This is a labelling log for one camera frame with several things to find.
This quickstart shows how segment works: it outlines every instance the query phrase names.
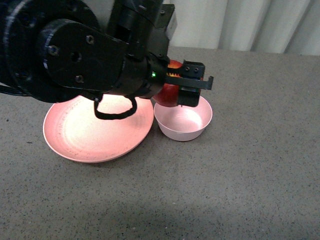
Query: bowl rim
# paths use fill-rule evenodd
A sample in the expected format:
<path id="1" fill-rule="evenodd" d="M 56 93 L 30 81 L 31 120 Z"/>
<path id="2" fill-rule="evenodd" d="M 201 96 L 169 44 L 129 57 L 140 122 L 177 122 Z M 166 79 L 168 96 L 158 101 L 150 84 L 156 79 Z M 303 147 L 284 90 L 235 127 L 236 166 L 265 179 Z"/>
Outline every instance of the bowl rim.
<path id="1" fill-rule="evenodd" d="M 171 107 L 161 106 L 160 104 L 155 103 L 154 108 L 153 108 L 154 117 L 155 117 L 155 119 L 156 119 L 156 121 L 158 122 L 159 125 L 162 125 L 164 128 L 166 128 L 166 129 L 168 129 L 168 130 L 170 130 L 170 131 L 172 131 L 174 133 L 178 133 L 178 134 L 193 134 L 193 133 L 197 133 L 199 131 L 203 131 L 211 123 L 214 113 L 213 113 L 213 110 L 212 110 L 212 107 L 211 107 L 210 103 L 203 96 L 200 96 L 200 98 L 202 100 L 204 100 L 209 105 L 211 116 L 210 116 L 210 119 L 209 119 L 208 123 L 205 126 L 203 126 L 202 128 L 198 129 L 197 131 L 176 131 L 176 130 L 173 130 L 173 129 L 165 126 L 164 124 L 162 124 L 161 121 L 159 121 L 159 119 L 157 118 L 156 107 L 159 106 L 159 107 L 168 108 L 168 109 L 170 109 Z"/>

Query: table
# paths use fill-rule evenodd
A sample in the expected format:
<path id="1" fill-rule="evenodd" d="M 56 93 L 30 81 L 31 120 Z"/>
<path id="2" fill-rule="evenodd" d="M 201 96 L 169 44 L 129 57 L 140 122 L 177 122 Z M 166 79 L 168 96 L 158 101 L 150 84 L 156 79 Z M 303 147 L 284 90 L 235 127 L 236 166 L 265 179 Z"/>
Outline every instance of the table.
<path id="1" fill-rule="evenodd" d="M 320 57 L 171 47 L 203 62 L 214 115 L 177 142 L 153 123 L 111 162 L 46 144 L 51 104 L 0 95 L 1 239 L 320 239 Z"/>

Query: bolt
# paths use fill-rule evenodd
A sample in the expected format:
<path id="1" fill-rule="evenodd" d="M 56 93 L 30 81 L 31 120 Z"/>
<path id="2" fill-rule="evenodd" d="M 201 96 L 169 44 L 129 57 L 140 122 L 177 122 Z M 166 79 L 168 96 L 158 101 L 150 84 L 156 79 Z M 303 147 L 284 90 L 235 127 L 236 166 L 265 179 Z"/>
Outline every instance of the bolt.
<path id="1" fill-rule="evenodd" d="M 85 40 L 86 40 L 86 43 L 89 45 L 95 44 L 95 38 L 92 35 L 86 36 Z"/>
<path id="2" fill-rule="evenodd" d="M 85 78 L 84 78 L 84 76 L 82 76 L 82 75 L 77 75 L 77 76 L 75 77 L 75 81 L 76 81 L 78 84 L 83 84 L 83 83 L 85 82 Z"/>
<path id="3" fill-rule="evenodd" d="M 60 48 L 58 48 L 58 47 L 55 46 L 55 45 L 50 45 L 50 46 L 48 46 L 48 53 L 49 53 L 51 56 L 58 56 L 58 55 L 59 55 L 59 50 L 60 50 Z"/>

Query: white curtain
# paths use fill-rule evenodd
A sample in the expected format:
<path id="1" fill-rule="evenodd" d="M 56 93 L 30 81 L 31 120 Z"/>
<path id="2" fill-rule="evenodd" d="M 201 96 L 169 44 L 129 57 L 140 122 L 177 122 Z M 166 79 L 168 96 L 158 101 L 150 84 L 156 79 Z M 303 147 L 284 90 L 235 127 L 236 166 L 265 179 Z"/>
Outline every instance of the white curtain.
<path id="1" fill-rule="evenodd" d="M 172 46 L 320 55 L 320 0 L 165 0 Z"/>

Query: screw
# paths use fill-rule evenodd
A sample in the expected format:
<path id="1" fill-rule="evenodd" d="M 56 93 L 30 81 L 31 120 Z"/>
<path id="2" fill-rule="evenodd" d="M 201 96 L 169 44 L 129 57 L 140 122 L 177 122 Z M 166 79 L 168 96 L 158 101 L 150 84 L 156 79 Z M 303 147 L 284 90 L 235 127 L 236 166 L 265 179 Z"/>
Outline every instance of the screw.
<path id="1" fill-rule="evenodd" d="M 76 0 L 70 0 L 69 3 L 67 4 L 67 8 L 71 12 L 76 12 L 78 10 L 78 3 Z"/>
<path id="2" fill-rule="evenodd" d="M 85 82 L 85 78 L 84 78 L 84 76 L 82 76 L 82 75 L 77 75 L 77 76 L 75 77 L 75 81 L 76 81 L 78 84 L 83 84 L 83 83 Z"/>
<path id="3" fill-rule="evenodd" d="M 50 46 L 48 46 L 48 53 L 49 53 L 51 56 L 58 56 L 58 55 L 59 55 L 59 50 L 60 50 L 60 48 L 58 48 L 58 47 L 55 46 L 55 45 L 50 45 Z"/>
<path id="4" fill-rule="evenodd" d="M 31 15 L 29 13 L 24 12 L 21 15 L 20 21 L 21 21 L 23 26 L 29 27 L 30 24 L 31 24 L 31 21 L 32 21 L 32 17 L 31 17 Z"/>
<path id="5" fill-rule="evenodd" d="M 86 40 L 86 43 L 89 45 L 95 44 L 95 38 L 92 35 L 86 36 L 85 40 Z"/>

